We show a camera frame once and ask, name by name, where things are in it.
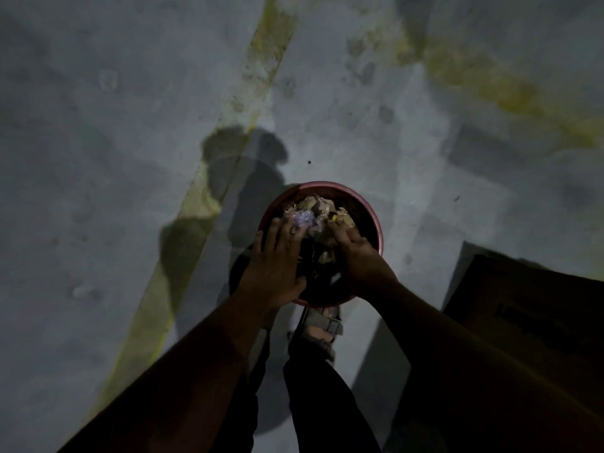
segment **concrete floor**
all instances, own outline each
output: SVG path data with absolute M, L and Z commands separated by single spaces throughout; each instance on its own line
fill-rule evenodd
M 385 258 L 436 307 L 464 242 L 604 278 L 603 11 L 0 0 L 2 451 L 56 450 L 205 317 L 291 183 L 363 195 Z M 186 292 L 188 275 L 158 264 L 174 229 L 200 242 Z M 365 302 L 344 313 L 336 369 L 384 445 L 410 367 Z M 297 450 L 292 314 L 273 331 L 257 451 Z

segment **black pants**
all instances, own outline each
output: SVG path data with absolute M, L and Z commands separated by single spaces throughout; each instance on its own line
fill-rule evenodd
M 381 451 L 355 396 L 327 363 L 321 348 L 298 340 L 295 347 L 290 346 L 289 355 L 283 375 L 300 453 Z M 268 342 L 249 379 L 242 378 L 235 389 L 213 453 L 252 450 L 258 418 L 255 393 L 264 376 L 266 358 Z

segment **forearm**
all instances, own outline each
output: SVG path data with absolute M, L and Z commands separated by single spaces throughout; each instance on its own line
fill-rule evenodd
M 265 313 L 263 303 L 228 299 L 62 451 L 207 451 Z
M 601 420 L 526 366 L 409 290 L 385 283 L 368 301 L 442 403 L 476 433 L 496 431 L 518 450 L 601 450 Z

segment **hand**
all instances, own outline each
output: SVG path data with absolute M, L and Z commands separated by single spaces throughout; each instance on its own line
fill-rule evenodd
M 300 244 L 306 228 L 299 228 L 292 236 L 292 220 L 286 221 L 283 226 L 281 223 L 280 219 L 273 219 L 266 234 L 264 251 L 262 231 L 256 234 L 252 259 L 237 288 L 237 293 L 242 297 L 267 302 L 268 308 L 291 302 L 306 288 L 305 277 L 296 280 Z
M 367 299 L 383 284 L 399 282 L 388 263 L 356 228 L 345 228 L 333 221 L 328 226 L 344 259 L 342 275 L 354 294 Z

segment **red rim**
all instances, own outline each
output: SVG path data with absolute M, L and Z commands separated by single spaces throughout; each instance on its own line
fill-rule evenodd
M 377 238 L 378 238 L 377 246 L 378 247 L 376 249 L 379 252 L 380 256 L 382 256 L 383 255 L 382 226 L 380 225 L 378 215 L 375 213 L 375 211 L 373 211 L 372 206 L 369 205 L 369 203 L 363 197 L 361 197 L 360 194 L 358 194 L 356 191 L 350 189 L 349 187 L 344 186 L 343 184 L 339 184 L 339 183 L 335 183 L 335 182 L 331 182 L 331 181 L 312 181 L 312 182 L 302 183 L 302 184 L 293 186 L 290 189 L 288 189 L 287 191 L 283 192 L 283 194 L 281 194 L 279 197 L 275 198 L 275 200 L 273 200 L 271 202 L 271 204 L 268 206 L 268 208 L 266 209 L 264 216 L 262 217 L 262 220 L 260 221 L 260 225 L 258 226 L 258 230 L 264 230 L 268 226 L 268 220 L 271 218 L 271 214 L 273 213 L 273 211 L 275 209 L 279 208 L 280 205 L 283 202 L 287 201 L 288 198 L 296 195 L 298 193 L 298 191 L 300 191 L 300 190 L 311 189 L 311 188 L 316 188 L 316 187 L 332 188 L 339 192 L 345 193 L 345 194 L 353 197 L 354 199 L 356 199 L 363 206 L 363 208 L 365 208 L 367 213 L 369 213 L 369 215 L 371 216 L 373 226 L 375 227 L 375 229 L 377 231 Z M 352 295 L 352 296 L 344 299 L 342 302 L 337 302 L 337 303 L 330 304 L 330 305 L 321 305 L 321 307 L 322 308 L 335 307 L 336 305 L 341 305 L 346 302 L 349 302 L 352 299 L 354 299 L 355 297 L 356 296 Z M 296 299 L 296 300 L 294 300 L 294 302 L 299 305 L 303 305 L 305 307 L 309 306 L 308 302 L 306 302 L 305 300 L 302 300 L 302 299 Z

